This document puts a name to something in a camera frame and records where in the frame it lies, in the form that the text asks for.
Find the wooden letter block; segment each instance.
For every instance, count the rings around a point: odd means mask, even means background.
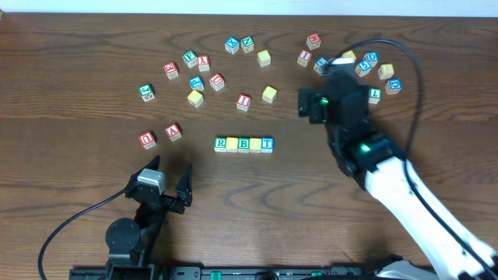
[[[237,109],[247,112],[247,110],[249,110],[249,105],[251,105],[251,97],[240,94],[239,99],[237,100]]]
[[[236,37],[230,37],[225,42],[225,50],[231,54],[235,54],[239,50],[239,40]]]
[[[201,55],[197,58],[197,64],[199,65],[199,71],[209,71],[209,58],[207,55]]]
[[[392,64],[381,65],[379,67],[379,78],[380,79],[389,79],[395,74],[395,68],[392,67]]]
[[[368,92],[368,103],[377,104],[381,101],[381,90],[371,88]]]
[[[249,153],[249,138],[239,138],[238,152]]]
[[[146,149],[150,149],[156,145],[156,140],[154,140],[153,134],[150,132],[146,132],[139,136],[140,143]]]
[[[143,85],[139,87],[140,96],[147,102],[155,98],[153,88],[150,85]]]
[[[216,73],[209,79],[209,83],[215,91],[218,91],[225,86],[225,79],[219,73]]]
[[[181,137],[180,129],[176,124],[172,124],[165,129],[171,141],[175,141]]]
[[[356,61],[355,53],[353,53],[352,51],[345,52],[344,54],[342,54],[341,58],[352,58]]]
[[[202,102],[204,101],[204,97],[202,97],[202,94],[197,90],[192,90],[187,99],[188,102],[196,108],[199,108],[199,106],[201,106]]]
[[[242,50],[244,53],[248,53],[254,50],[254,41],[251,37],[245,37],[242,39]]]
[[[308,66],[308,62],[311,59],[311,53],[309,51],[302,50],[297,57],[297,64],[302,65],[304,67]]]
[[[261,139],[261,152],[273,152],[273,138]]]
[[[273,103],[273,100],[277,97],[277,90],[271,86],[267,86],[263,92],[263,100],[268,103]]]
[[[239,147],[239,138],[229,137],[226,139],[226,151],[237,152]]]
[[[164,71],[168,76],[168,79],[173,79],[178,77],[178,69],[174,62],[164,65]]]
[[[183,55],[185,64],[189,67],[192,68],[197,65],[197,55],[195,54],[194,51],[187,51]]]
[[[251,138],[249,140],[249,152],[261,152],[261,138]]]
[[[190,87],[193,90],[204,90],[204,83],[202,82],[201,76],[195,76],[189,80]]]
[[[215,152],[226,152],[226,138],[216,137]]]
[[[356,74],[358,74],[358,76],[363,77],[368,74],[370,70],[372,70],[372,66],[370,66],[370,64],[366,61],[361,61],[356,66],[355,72]]]
[[[374,67],[379,62],[379,57],[377,56],[377,53],[375,51],[369,51],[365,53],[363,60],[368,62],[370,66]]]
[[[270,56],[270,53],[267,50],[258,52],[258,63],[261,67],[265,67],[272,63],[272,56]]]
[[[387,94],[396,94],[402,90],[402,81],[399,79],[390,79],[386,83],[386,93]]]
[[[327,66],[328,60],[327,58],[321,57],[314,63],[313,70],[315,70],[318,74],[323,74],[325,71],[325,66]]]
[[[310,50],[314,50],[316,48],[319,48],[320,43],[321,43],[321,38],[320,38],[320,36],[318,36],[317,33],[308,36],[308,38],[306,39],[306,45],[308,45]]]

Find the letter on block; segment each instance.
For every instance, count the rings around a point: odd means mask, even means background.
[[[386,93],[387,94],[396,94],[402,90],[402,81],[399,79],[390,79],[388,83],[386,83]]]
[[[204,102],[204,97],[197,90],[192,90],[192,92],[188,95],[187,99],[188,102],[196,108],[199,108],[202,102]]]
[[[226,138],[216,137],[215,152],[226,152]]]
[[[267,50],[258,52],[258,63],[261,67],[265,67],[272,63],[272,56],[270,56],[270,53]]]

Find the wooden desk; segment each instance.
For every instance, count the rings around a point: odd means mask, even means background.
[[[498,247],[498,19],[395,17],[166,16],[7,14],[0,22],[0,278],[37,278],[47,236],[74,213],[122,189],[151,158],[163,157],[169,192],[194,163],[194,202],[170,215],[155,255],[206,266],[362,262],[403,255],[427,264],[422,251],[382,205],[338,170],[320,125],[296,111],[297,90],[321,78],[296,63],[308,34],[319,32],[321,55],[373,37],[407,44],[426,78],[426,109],[413,162],[426,184],[477,236]],[[255,51],[231,55],[229,36],[251,35]],[[226,78],[214,95],[188,104],[198,75],[181,55],[192,49]],[[272,64],[260,68],[256,52]],[[403,146],[415,102],[415,76],[403,55],[372,46],[395,65],[404,89],[372,107],[376,122]],[[168,80],[163,64],[180,77]],[[384,83],[370,73],[372,86]],[[156,99],[138,87],[150,82]],[[272,105],[261,92],[279,90]],[[254,100],[246,114],[240,93]],[[164,128],[184,136],[170,142]],[[138,136],[154,130],[158,146]],[[217,135],[271,135],[271,155],[219,154]],[[103,265],[111,222],[133,217],[125,198],[74,221],[45,254],[49,279],[67,279],[74,265]]]

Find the black cable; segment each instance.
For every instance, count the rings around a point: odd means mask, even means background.
[[[38,255],[38,273],[40,274],[40,278],[42,280],[47,280],[47,278],[45,277],[44,266],[43,266],[45,250],[47,249],[48,244],[54,239],[55,235],[58,232],[60,232],[61,229],[63,229],[65,226],[67,226],[70,222],[75,220],[76,218],[80,217],[81,215],[85,215],[86,213],[88,213],[92,210],[95,210],[95,209],[99,208],[100,206],[107,204],[108,202],[113,201],[115,198],[122,195],[124,192],[125,192],[125,190],[119,191],[115,195],[111,196],[110,198],[108,198],[108,199],[106,199],[98,204],[95,204],[94,206],[88,207],[87,209],[85,209],[85,210],[81,211],[80,213],[74,215],[73,217],[67,219],[60,226],[58,226],[57,229],[54,230],[54,232],[47,238],[44,245],[41,247],[40,254]]]
[[[410,186],[410,189],[412,192],[415,194],[415,196],[419,199],[420,203],[426,208],[426,210],[432,215],[432,217],[437,220],[437,222],[457,241],[457,243],[464,248],[464,250],[468,251],[468,253],[475,258],[475,260],[482,265],[482,268],[484,271],[491,276],[493,279],[498,280],[498,276],[494,273],[492,268],[489,267],[489,265],[470,247],[469,244],[467,244],[462,238],[458,236],[458,234],[441,218],[439,215],[430,207],[429,204],[427,204],[426,200],[422,197],[422,195],[419,193],[419,190],[417,190],[417,187],[415,183],[413,183],[412,178],[409,175],[408,172],[408,157],[410,155],[410,152],[412,150],[412,144],[413,144],[413,139],[415,137],[416,130],[419,125],[419,119],[420,119],[420,114],[422,113],[423,109],[423,101],[425,98],[425,88],[424,88],[424,83],[423,83],[423,76],[422,76],[422,69],[420,68],[420,64],[417,61],[415,55],[410,51],[405,45],[396,42],[394,40],[389,40],[389,39],[371,39],[371,40],[364,40],[361,42],[358,42],[356,44],[351,45],[349,48],[341,51],[336,58],[340,58],[343,53],[358,48],[362,47],[367,44],[375,44],[375,43],[382,43],[382,44],[389,44],[391,46],[397,47],[400,51],[403,52],[403,54],[406,55],[406,57],[411,61],[413,68],[415,69],[416,72],[416,78],[417,78],[417,104],[415,107],[415,113],[413,115],[413,120],[412,120],[412,126],[410,127],[409,130],[409,135],[408,135],[408,140],[406,142],[406,147],[405,147],[405,158],[404,158],[404,164],[403,164],[403,172],[405,173],[406,180],[408,181],[408,184]]]

